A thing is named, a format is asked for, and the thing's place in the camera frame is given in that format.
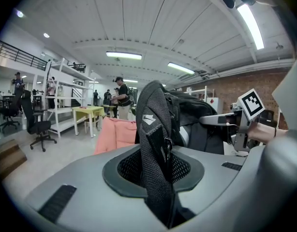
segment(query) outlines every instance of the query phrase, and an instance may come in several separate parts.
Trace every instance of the pink cloth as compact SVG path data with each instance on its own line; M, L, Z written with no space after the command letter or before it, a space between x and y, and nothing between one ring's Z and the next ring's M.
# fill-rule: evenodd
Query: pink cloth
M135 121L105 117L94 155L134 144Z

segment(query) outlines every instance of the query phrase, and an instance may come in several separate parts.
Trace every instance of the office chair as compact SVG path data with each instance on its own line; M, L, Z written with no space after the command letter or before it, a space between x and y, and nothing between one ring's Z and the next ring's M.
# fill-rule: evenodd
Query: office chair
M17 101L20 99L20 97L21 94L18 93L11 100L0 100L0 102L2 102L2 107L0 107L0 115L2 115L3 119L6 120L6 122L0 125L0 130L2 127L2 133L4 133L4 129L7 126L14 126L15 129L17 129L16 124L19 125L19 122L13 121L12 117L16 117L18 115Z
M39 121L38 122L38 116L42 116L44 110L40 110L36 113L32 110L31 105L31 93L28 90L24 90L23 96L22 96L22 107L27 119L27 132L29 134L37 134L38 137L36 140L30 144L30 148L33 149L33 145L41 142L42 151L45 152L45 148L43 147L43 141L54 141L55 144L57 144L57 141L55 139L52 139L50 135L48 134L48 129L51 128L51 122L50 121Z

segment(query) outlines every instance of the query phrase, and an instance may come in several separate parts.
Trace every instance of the ceiling light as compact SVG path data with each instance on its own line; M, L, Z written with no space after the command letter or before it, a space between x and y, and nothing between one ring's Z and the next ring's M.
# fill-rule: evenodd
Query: ceiling light
M237 10L243 17L246 25L248 26L248 28L250 30L257 50L265 48L263 38L261 37L261 34L260 34L259 27L257 25L257 22L253 16L249 6L246 4L243 4L242 6L238 7Z
M179 66L179 65L174 64L174 63L169 63L168 66L169 66L169 67L172 67L172 68L175 68L175 69L178 69L178 70L180 70L180 71L186 72L186 73L188 73L188 74L194 74L194 73L195 73L195 72L192 71L192 70L189 70L189 69L187 69L187 68L185 68L185 67Z
M16 15L17 15L19 18L22 18L22 17L24 16L24 14L23 14L21 11L19 11L19 10L16 11Z
M124 82L137 83L138 81L124 79Z
M106 52L106 55L108 57L115 57L115 58L132 58L141 60L142 55L141 54L133 54L133 53L124 53L124 52Z

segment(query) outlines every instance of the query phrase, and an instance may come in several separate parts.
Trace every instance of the table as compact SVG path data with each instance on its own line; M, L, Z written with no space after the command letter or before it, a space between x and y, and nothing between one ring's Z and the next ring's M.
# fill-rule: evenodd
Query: table
M77 131L77 121L84 117L84 116L89 116L89 130L90 130L90 137L93 138L94 135L92 133L92 117L94 116L94 114L98 113L98 116L105 116L104 113L104 108L101 106L86 106L86 107L82 107L82 106L78 106L78 107L73 107L73 120L74 120L74 131L75 134L78 135L78 131Z
M103 107L109 108L110 111L110 118L114 117L114 113L113 113L113 108L115 108L116 106L110 106L110 105L102 105Z

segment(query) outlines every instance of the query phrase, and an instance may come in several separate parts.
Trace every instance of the red brick wall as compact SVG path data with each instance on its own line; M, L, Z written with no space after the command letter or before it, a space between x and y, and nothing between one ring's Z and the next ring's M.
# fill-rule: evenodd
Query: red brick wall
M278 105L272 97L272 92L284 79L286 74L286 69L250 72L213 79L186 87L192 87L194 90L197 90L207 86L208 88L214 89L214 96L223 100L223 113L229 113L230 104L237 102L239 96L254 88L260 96L265 108L274 111L274 120L277 120ZM281 116L279 127L281 129L287 129L287 124L283 116Z

